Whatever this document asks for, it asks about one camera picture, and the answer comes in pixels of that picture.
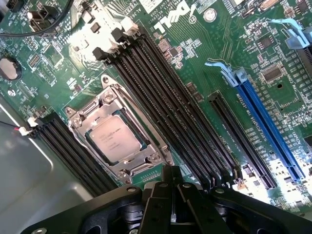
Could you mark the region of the silver CPU chip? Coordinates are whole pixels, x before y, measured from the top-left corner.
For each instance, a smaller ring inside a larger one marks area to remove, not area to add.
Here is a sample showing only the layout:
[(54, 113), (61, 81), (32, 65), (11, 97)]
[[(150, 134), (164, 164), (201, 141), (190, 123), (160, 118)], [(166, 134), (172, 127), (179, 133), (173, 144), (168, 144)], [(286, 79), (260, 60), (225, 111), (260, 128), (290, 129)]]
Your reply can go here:
[(86, 138), (112, 164), (140, 151), (142, 143), (119, 115), (115, 115), (86, 133)]

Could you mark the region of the short black expansion slot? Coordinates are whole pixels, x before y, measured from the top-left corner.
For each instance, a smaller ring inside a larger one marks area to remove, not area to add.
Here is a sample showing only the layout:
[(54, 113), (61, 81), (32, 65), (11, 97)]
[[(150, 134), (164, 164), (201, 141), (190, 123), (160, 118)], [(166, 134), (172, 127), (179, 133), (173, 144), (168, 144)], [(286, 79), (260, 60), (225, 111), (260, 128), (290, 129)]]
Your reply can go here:
[(208, 97), (208, 101), (217, 113), (224, 128), (234, 141), (239, 152), (245, 158), (246, 163), (243, 165), (243, 170), (246, 174), (249, 177), (258, 177), (267, 190), (276, 188), (277, 183), (273, 178), (271, 171), (249, 141), (244, 129), (238, 122), (228, 104), (225, 102), (222, 95), (219, 92), (214, 92)]

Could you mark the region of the long blue expansion slot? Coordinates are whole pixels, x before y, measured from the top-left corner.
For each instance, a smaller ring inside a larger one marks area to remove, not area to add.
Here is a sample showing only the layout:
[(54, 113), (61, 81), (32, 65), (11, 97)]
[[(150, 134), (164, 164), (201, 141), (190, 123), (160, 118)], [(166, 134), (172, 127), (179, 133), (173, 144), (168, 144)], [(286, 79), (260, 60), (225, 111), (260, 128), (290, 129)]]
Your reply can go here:
[(306, 176), (260, 100), (257, 92), (250, 83), (244, 68), (241, 67), (233, 71), (230, 66), (226, 66), (222, 62), (214, 61), (207, 61), (205, 62), (205, 65), (219, 67), (227, 83), (237, 90), (249, 112), (258, 123), (265, 138), (271, 145), (274, 153), (279, 157), (284, 167), (288, 170), (291, 178), (294, 181), (305, 179)]

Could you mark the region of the grey metal PC case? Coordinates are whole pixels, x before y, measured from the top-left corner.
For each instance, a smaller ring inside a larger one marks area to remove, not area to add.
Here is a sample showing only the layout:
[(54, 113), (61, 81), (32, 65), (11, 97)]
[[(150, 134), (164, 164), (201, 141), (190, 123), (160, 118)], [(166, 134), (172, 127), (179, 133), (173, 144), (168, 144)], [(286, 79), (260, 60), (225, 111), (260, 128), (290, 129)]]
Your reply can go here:
[(0, 223), (33, 223), (93, 198), (39, 140), (0, 126)]

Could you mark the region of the large black square chip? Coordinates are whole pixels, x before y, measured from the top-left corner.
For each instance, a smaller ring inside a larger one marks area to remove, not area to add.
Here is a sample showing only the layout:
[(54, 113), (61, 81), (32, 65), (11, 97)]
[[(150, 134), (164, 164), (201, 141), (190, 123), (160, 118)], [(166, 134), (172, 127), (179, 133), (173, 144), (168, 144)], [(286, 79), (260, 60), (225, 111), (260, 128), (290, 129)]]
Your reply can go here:
[(268, 67), (262, 69), (259, 73), (259, 78), (262, 83), (272, 83), (275, 80), (282, 78), (284, 76), (283, 73), (284, 66), (279, 63), (273, 63)]

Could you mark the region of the grey square inductor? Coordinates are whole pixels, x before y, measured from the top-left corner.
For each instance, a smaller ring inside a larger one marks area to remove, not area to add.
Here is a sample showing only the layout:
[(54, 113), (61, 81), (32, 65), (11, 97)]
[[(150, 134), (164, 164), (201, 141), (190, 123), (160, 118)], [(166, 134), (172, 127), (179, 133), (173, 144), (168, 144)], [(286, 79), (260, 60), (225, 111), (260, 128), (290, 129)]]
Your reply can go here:
[(158, 47), (160, 48), (162, 53), (165, 53), (166, 51), (168, 51), (171, 48), (169, 42), (166, 39), (162, 39), (158, 43)]

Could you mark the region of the green Dell motherboard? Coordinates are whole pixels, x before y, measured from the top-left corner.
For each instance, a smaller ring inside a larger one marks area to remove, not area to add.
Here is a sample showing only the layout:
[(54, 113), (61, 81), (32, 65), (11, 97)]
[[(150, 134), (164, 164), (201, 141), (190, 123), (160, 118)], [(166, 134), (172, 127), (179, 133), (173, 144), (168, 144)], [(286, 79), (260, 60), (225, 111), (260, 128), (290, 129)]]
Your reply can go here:
[[(124, 17), (144, 26), (158, 44), (166, 39), (171, 48), (164, 53), (181, 80), (190, 87), (200, 108), (224, 143), (225, 149), (241, 164), (240, 155), (208, 103), (219, 92), (231, 108), (248, 139), (265, 160), (277, 187), (265, 191), (258, 179), (245, 178), (243, 193), (298, 214), (312, 213), (312, 76), (298, 53), (285, 44), (286, 25), (267, 19), (291, 17), (312, 26), (312, 0), (163, 0), (147, 14), (139, 0), (75, 0), (71, 12), (60, 25), (60, 34), (50, 38), (20, 36), (30, 32), (27, 11), (37, 3), (61, 10), (67, 0), (25, 0), (16, 13), (9, 12), (0, 22), (0, 57), (13, 56), (21, 64), (22, 77), (6, 81), (0, 76), (0, 97), (26, 119), (41, 107), (65, 119), (67, 106), (80, 107), (100, 92), (99, 77), (116, 72), (97, 62), (91, 53), (90, 26), (109, 33)], [(204, 20), (213, 8), (215, 21)], [(16, 33), (16, 38), (1, 34)], [(261, 53), (255, 42), (271, 33), (273, 51)], [(292, 182), (290, 174), (273, 152), (239, 94), (207, 61), (220, 61), (232, 68), (243, 67), (260, 100), (276, 124), (305, 174)], [(262, 83), (259, 73), (273, 63), (284, 66), (284, 76)]]

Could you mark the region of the small black square chip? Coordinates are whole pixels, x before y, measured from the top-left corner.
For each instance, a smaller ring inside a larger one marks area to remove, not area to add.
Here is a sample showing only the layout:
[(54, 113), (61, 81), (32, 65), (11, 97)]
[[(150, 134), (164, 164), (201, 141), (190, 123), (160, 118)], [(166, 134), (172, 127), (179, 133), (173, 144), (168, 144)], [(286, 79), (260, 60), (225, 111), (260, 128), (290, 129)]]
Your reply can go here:
[(258, 39), (255, 44), (261, 53), (270, 53), (273, 51), (273, 47), (275, 46), (275, 39), (271, 33), (268, 33)]

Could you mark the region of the black expansion slot blue latch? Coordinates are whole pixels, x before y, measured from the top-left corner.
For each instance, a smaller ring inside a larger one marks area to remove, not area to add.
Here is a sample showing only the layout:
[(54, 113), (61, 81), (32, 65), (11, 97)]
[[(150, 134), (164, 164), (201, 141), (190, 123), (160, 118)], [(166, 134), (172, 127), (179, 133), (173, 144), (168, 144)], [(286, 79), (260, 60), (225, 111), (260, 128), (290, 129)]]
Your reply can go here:
[(288, 24), (285, 44), (290, 50), (295, 50), (310, 76), (312, 76), (312, 27), (303, 25), (291, 18), (267, 19), (269, 23)]

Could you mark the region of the round silver mounting screw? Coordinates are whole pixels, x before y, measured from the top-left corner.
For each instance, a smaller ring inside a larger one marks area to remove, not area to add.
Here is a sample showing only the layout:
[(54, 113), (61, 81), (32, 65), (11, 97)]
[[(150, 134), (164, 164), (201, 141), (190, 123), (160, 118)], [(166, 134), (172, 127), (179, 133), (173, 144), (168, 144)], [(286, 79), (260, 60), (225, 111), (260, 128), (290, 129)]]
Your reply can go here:
[(204, 20), (208, 23), (211, 23), (213, 21), (215, 21), (216, 17), (217, 17), (217, 12), (215, 9), (213, 8), (209, 8), (204, 12)]

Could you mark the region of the white barcode label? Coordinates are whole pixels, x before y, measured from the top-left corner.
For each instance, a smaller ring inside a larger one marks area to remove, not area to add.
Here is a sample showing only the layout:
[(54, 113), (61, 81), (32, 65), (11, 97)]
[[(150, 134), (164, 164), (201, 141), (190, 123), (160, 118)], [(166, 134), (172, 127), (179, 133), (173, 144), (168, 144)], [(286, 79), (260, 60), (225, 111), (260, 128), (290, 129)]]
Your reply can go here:
[(151, 13), (163, 0), (139, 0), (146, 13)]

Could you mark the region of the silver coin cell battery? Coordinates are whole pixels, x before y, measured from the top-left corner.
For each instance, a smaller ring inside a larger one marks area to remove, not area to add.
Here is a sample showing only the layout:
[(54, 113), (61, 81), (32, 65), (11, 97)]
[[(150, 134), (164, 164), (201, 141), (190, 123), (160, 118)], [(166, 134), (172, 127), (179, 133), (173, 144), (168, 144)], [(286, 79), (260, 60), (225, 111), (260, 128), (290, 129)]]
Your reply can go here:
[(0, 59), (0, 75), (6, 80), (18, 80), (22, 76), (22, 68), (17, 60), (10, 57)]

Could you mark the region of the black fan header connector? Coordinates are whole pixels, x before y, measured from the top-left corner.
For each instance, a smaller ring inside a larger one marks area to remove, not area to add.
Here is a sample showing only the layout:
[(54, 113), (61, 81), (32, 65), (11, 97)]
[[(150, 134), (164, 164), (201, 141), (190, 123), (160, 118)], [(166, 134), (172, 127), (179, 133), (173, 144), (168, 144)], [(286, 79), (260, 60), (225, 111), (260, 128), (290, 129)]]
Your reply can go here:
[(59, 11), (48, 5), (37, 3), (37, 10), (31, 10), (27, 12), (27, 18), (29, 26), (34, 33), (38, 33), (37, 36), (41, 38), (54, 37), (59, 33), (59, 29), (55, 26), (54, 28), (42, 32), (42, 30), (48, 28), (59, 16)]

